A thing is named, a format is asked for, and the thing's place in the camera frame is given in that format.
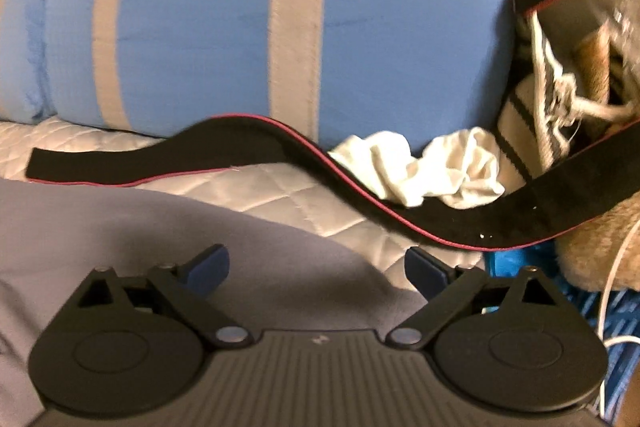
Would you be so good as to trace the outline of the grey-blue fleece sweatpants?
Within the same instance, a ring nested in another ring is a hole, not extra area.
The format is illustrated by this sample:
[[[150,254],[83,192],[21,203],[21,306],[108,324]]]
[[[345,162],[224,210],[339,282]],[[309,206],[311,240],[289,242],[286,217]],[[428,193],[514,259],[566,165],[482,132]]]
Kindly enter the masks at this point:
[[[139,275],[224,245],[231,267],[213,305],[252,333],[373,329],[423,306],[329,239],[180,196],[135,188],[1,184],[1,421],[42,410],[27,374],[32,345],[87,274]]]

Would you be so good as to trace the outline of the blue grey-striped pillow right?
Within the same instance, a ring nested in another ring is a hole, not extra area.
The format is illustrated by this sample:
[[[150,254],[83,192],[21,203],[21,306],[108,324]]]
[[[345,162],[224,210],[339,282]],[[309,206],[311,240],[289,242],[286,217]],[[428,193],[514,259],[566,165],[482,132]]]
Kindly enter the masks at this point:
[[[513,39],[511,0],[48,0],[46,15],[63,119],[169,136],[262,115],[326,148],[490,126]]]

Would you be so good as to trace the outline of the brown teddy bear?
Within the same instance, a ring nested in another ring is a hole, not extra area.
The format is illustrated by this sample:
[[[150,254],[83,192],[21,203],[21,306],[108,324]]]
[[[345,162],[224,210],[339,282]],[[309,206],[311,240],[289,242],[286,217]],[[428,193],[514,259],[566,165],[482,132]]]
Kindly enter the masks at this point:
[[[586,291],[639,289],[639,69],[622,37],[602,25],[574,47],[586,95],[616,109],[614,120],[585,119],[590,138],[574,164],[587,177],[580,225],[555,239],[564,277]]]

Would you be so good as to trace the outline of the white crumpled cloth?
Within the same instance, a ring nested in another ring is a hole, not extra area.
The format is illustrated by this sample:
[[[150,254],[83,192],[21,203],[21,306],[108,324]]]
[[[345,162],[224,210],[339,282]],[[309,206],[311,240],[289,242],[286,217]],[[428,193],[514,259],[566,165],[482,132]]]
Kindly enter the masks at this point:
[[[366,139],[352,135],[329,151],[380,199],[416,208],[437,198],[460,210],[488,205],[504,194],[499,155],[494,136],[479,127],[438,136],[419,156],[403,135],[391,131]]]

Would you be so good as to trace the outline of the blue grey-striped pillow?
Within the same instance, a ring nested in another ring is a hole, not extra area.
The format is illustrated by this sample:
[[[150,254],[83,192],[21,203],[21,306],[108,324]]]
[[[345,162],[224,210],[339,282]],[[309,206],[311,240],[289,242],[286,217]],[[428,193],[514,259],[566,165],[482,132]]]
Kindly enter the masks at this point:
[[[54,114],[46,69],[47,0],[1,0],[1,118],[38,124]]]
[[[48,0],[46,15],[63,119],[169,136],[262,115],[326,148],[490,126],[513,39],[511,0]]]

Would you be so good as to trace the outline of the grey quilted bedspread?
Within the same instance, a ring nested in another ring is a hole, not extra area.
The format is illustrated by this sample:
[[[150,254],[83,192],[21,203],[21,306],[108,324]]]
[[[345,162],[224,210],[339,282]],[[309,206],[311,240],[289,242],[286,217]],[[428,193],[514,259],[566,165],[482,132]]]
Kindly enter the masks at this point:
[[[120,152],[156,142],[148,136],[70,124],[56,117],[39,124],[1,124],[1,176],[25,179],[33,148],[61,152]],[[368,260],[392,285],[410,289],[404,254],[414,243],[377,225],[310,174],[286,164],[180,174],[145,182],[143,190],[189,197],[332,239]]]

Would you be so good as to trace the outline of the blue grey-striped pillow left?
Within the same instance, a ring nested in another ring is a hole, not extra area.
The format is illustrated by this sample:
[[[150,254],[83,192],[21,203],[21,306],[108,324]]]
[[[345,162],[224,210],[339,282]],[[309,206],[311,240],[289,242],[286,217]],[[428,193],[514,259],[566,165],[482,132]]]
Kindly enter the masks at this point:
[[[54,114],[46,69],[47,0],[1,0],[1,118],[38,124]]]

